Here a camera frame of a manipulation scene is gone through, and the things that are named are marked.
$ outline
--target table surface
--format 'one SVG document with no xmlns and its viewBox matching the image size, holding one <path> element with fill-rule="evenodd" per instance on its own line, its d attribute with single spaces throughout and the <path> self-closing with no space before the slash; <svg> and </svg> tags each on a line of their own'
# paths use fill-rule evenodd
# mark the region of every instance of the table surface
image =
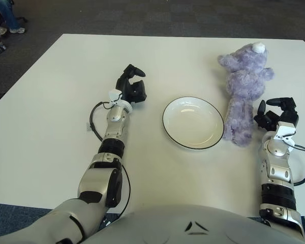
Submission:
<svg viewBox="0 0 305 244">
<path fill-rule="evenodd" d="M 127 212 L 199 204 L 257 216 L 257 152 L 264 130 L 255 128 L 246 148 L 221 140 L 194 151 L 176 145 L 162 125 L 165 106 L 182 96 L 209 101 L 224 118 L 230 98 L 217 56 L 256 41 L 62 35 L 0 101 L 0 203 L 55 208 L 76 197 L 100 145 L 87 130 L 89 113 L 99 101 L 108 100 L 108 91 L 131 63 L 146 73 L 147 99 L 131 114 L 124 155 L 132 187 Z M 305 146 L 305 42 L 261 41 L 269 50 L 267 67 L 276 73 L 262 99 L 294 98 L 299 114 L 294 139 Z M 102 134 L 106 114 L 99 109 L 94 117 Z M 296 180 L 305 176 L 305 153 L 294 150 L 289 163 Z M 305 184 L 295 188 L 295 197 L 297 210 L 305 215 Z"/>
</svg>

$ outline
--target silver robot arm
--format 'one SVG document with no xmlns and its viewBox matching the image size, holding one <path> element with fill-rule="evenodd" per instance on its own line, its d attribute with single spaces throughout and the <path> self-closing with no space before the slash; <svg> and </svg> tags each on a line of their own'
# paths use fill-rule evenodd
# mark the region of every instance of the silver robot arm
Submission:
<svg viewBox="0 0 305 244">
<path fill-rule="evenodd" d="M 143 81 L 130 85 L 129 78 L 134 75 L 145 76 L 129 65 L 117 81 L 116 89 L 109 93 L 113 107 L 107 115 L 107 130 L 98 153 L 80 181 L 78 198 L 63 202 L 29 227 L 1 236 L 0 244 L 76 244 L 98 231 L 107 210 L 120 202 L 121 160 L 132 111 L 130 103 L 146 98 Z"/>
<path fill-rule="evenodd" d="M 265 102 L 262 101 L 255 120 L 269 130 L 262 138 L 259 150 L 261 159 L 262 204 L 260 216 L 264 222 L 280 231 L 305 241 L 300 213 L 296 210 L 294 183 L 288 164 L 294 146 L 292 136 L 298 122 L 295 103 L 292 98 L 271 99 L 269 105 L 281 106 L 284 111 L 277 116 L 269 111 L 264 115 Z"/>
</svg>

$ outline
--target plate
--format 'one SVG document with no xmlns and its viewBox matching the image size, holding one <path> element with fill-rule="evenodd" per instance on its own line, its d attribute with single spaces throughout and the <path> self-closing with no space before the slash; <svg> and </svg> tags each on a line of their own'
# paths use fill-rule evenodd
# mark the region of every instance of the plate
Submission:
<svg viewBox="0 0 305 244">
<path fill-rule="evenodd" d="M 178 144 L 191 149 L 209 148 L 222 138 L 224 121 L 209 102 L 182 97 L 170 102 L 163 113 L 167 134 Z"/>
</svg>

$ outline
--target purple teddy bear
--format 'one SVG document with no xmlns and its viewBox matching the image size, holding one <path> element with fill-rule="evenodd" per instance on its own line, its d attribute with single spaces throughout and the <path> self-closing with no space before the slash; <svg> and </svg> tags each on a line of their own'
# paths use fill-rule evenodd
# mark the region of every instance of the purple teddy bear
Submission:
<svg viewBox="0 0 305 244">
<path fill-rule="evenodd" d="M 265 82 L 273 78 L 271 68 L 264 68 L 267 50 L 261 42 L 248 44 L 218 62 L 230 72 L 227 92 L 231 96 L 224 124 L 225 140 L 247 146 L 252 140 L 253 101 L 264 92 Z"/>
</svg>

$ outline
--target teddy bear leg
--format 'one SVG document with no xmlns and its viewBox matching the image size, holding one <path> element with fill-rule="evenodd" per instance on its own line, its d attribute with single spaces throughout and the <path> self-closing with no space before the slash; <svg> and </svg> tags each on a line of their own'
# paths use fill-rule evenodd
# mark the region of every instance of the teddy bear leg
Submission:
<svg viewBox="0 0 305 244">
<path fill-rule="evenodd" d="M 223 138 L 225 140 L 233 140 L 237 130 L 239 130 L 243 106 L 244 103 L 240 99 L 232 98 L 229 101 L 228 111 L 224 122 Z"/>
<path fill-rule="evenodd" d="M 245 101 L 242 106 L 240 127 L 237 128 L 232 141 L 238 146 L 248 146 L 252 140 L 253 106 L 252 102 Z"/>
</svg>

